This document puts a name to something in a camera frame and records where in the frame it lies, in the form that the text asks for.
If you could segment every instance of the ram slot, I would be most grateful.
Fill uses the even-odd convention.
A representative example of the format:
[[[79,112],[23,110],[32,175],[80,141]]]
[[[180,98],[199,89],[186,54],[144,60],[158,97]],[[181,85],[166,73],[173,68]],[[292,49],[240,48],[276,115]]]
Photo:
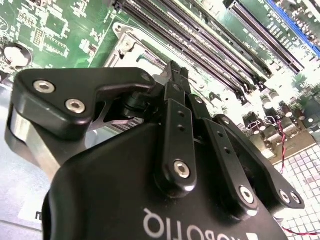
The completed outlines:
[[[192,4],[192,8],[196,9],[200,16],[198,16],[203,22],[207,24],[212,30],[220,35],[220,37],[229,43],[238,53],[248,60],[254,67],[264,73],[268,78],[272,77],[273,73],[259,57],[251,52],[247,47],[238,40],[231,32],[229,32],[221,23],[219,23],[214,17],[212,17],[206,10],[204,10],[196,0],[189,0]],[[212,36],[207,30],[203,29],[202,34],[205,36]]]
[[[226,64],[219,56],[216,56],[214,52],[207,46],[200,43],[196,38],[184,30],[179,24],[172,21],[168,15],[166,15],[158,6],[156,6],[150,0],[136,0],[139,6],[146,9],[154,19],[158,19],[161,23],[164,23],[168,29],[173,31],[179,39],[185,43],[185,46],[193,51],[199,53],[203,56],[203,60],[212,65],[213,68],[219,68],[219,72],[227,74],[230,81],[236,82],[240,85],[244,91],[247,93],[249,91],[254,91],[256,88],[246,80],[242,75],[232,69]]]
[[[240,2],[235,0],[228,9],[258,41],[263,43],[275,57],[281,60],[296,75],[305,69]]]
[[[257,74],[254,70],[239,59],[232,51],[230,51],[223,43],[221,43],[214,36],[210,35],[205,29],[203,29],[194,19],[192,19],[187,13],[185,13],[180,7],[178,7],[171,0],[160,0],[169,11],[172,16],[183,23],[194,35],[198,38],[203,38],[212,47],[224,54],[225,58],[231,62],[234,66],[239,68],[249,78],[254,78]]]
[[[205,72],[207,72],[212,78],[216,79],[220,83],[222,83],[229,90],[234,92],[239,99],[244,98],[244,92],[242,88],[234,82],[230,82],[225,76],[221,75],[218,71],[216,71],[211,65],[207,62],[203,61],[200,56],[196,53],[192,52],[188,48],[186,48],[178,39],[176,39],[168,30],[164,29],[162,26],[157,24],[153,19],[151,19],[148,15],[145,14],[143,10],[137,7],[131,1],[128,1],[126,5],[124,5],[123,10],[141,22],[143,25],[147,26],[151,31],[157,34],[159,37],[164,39],[168,44],[177,49],[187,58],[195,63],[196,66],[202,68]]]

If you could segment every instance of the silver screw head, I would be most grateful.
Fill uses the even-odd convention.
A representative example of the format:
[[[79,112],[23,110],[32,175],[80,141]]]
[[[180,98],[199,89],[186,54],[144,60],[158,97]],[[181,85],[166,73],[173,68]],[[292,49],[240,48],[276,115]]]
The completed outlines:
[[[223,121],[225,124],[230,124],[229,119],[226,118],[226,117],[223,117],[223,118],[222,118],[222,121]]]
[[[65,102],[68,110],[75,114],[82,114],[86,110],[84,103],[78,99],[69,99]]]
[[[295,200],[295,202],[296,202],[297,204],[301,204],[300,199],[298,198],[298,196],[297,196],[294,192],[290,192],[290,194],[291,194],[293,200]]]
[[[246,188],[245,186],[241,186],[239,190],[240,190],[241,196],[248,204],[254,203],[255,201],[254,195],[248,188]]]
[[[279,192],[282,200],[289,204],[291,202],[289,196],[283,190],[280,190]]]
[[[187,179],[190,176],[190,169],[183,161],[174,162],[174,171],[183,179]]]
[[[33,87],[39,93],[42,94],[51,94],[56,90],[56,87],[49,81],[46,80],[37,80],[33,83]]]
[[[203,103],[202,99],[200,97],[198,97],[198,96],[196,96],[194,99],[200,104]]]

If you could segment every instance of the cable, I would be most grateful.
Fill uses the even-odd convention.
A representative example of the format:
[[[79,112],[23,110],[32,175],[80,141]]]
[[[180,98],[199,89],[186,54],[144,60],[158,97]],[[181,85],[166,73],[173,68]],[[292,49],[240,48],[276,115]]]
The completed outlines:
[[[282,159],[282,167],[281,167],[281,171],[280,173],[283,174],[284,173],[284,169],[285,169],[285,158],[286,158],[286,147],[285,147],[285,143],[286,143],[286,134],[284,132],[284,128],[282,127],[281,121],[277,122],[278,127],[279,127],[279,132],[282,136],[281,139],[281,144],[282,144],[282,150],[281,150],[281,159]]]
[[[292,231],[292,230],[285,228],[285,227],[282,227],[282,229],[288,233],[295,234],[298,236],[317,236],[317,235],[320,235],[320,232],[295,232],[295,231]]]
[[[281,124],[281,121],[279,120],[277,122],[278,124],[278,127],[279,127],[279,133],[281,134],[282,136],[282,139],[281,139],[281,143],[282,143],[282,166],[281,166],[281,171],[280,173],[283,174],[284,173],[284,169],[285,169],[285,158],[286,158],[286,147],[285,147],[285,143],[286,143],[286,134],[284,132],[284,128],[282,127],[282,124]],[[295,235],[298,235],[298,236],[317,236],[317,235],[320,235],[320,232],[295,232],[295,231],[292,231],[288,228],[285,228],[283,226],[281,226],[282,229],[288,233],[291,233],[291,234],[295,234]]]

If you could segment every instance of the capacitor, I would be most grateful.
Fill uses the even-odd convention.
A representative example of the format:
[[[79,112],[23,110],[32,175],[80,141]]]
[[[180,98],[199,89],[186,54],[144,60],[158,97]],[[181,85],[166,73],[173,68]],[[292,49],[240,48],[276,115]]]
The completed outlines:
[[[18,43],[4,46],[3,55],[13,68],[25,68],[32,62],[31,52]]]
[[[300,108],[297,108],[296,110],[294,110],[294,116],[300,121],[303,121],[306,119],[304,113],[301,111]]]
[[[281,105],[281,110],[283,111],[284,115],[287,117],[287,118],[291,118],[293,113],[290,109],[290,107],[287,105],[287,104],[282,104]]]
[[[268,97],[262,99],[262,104],[265,109],[272,109],[273,107],[273,104]]]
[[[267,109],[264,111],[264,113],[266,116],[273,117],[275,120],[280,119],[279,113],[274,108]]]
[[[281,101],[281,97],[279,96],[279,94],[276,91],[273,91],[270,93],[270,98],[275,102]]]
[[[263,121],[262,119],[259,119],[259,131],[263,132],[264,130],[266,130],[266,125],[265,125],[265,121]]]
[[[258,135],[260,133],[259,127],[256,125],[252,128],[252,132],[254,135]]]

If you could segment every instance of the metal bracket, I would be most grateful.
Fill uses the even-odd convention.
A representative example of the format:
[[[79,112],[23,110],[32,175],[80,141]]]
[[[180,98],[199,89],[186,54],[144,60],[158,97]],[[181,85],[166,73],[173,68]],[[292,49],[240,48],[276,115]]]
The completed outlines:
[[[237,219],[245,220],[257,215],[258,200],[238,160],[224,128],[213,122],[205,103],[194,94],[188,96],[195,118],[195,126],[212,147],[208,155],[217,168],[217,181],[221,181],[221,200]]]
[[[224,127],[241,165],[254,176],[251,181],[255,185],[257,196],[270,213],[277,213],[284,208],[303,209],[305,207],[299,193],[229,118],[219,114],[213,120]]]

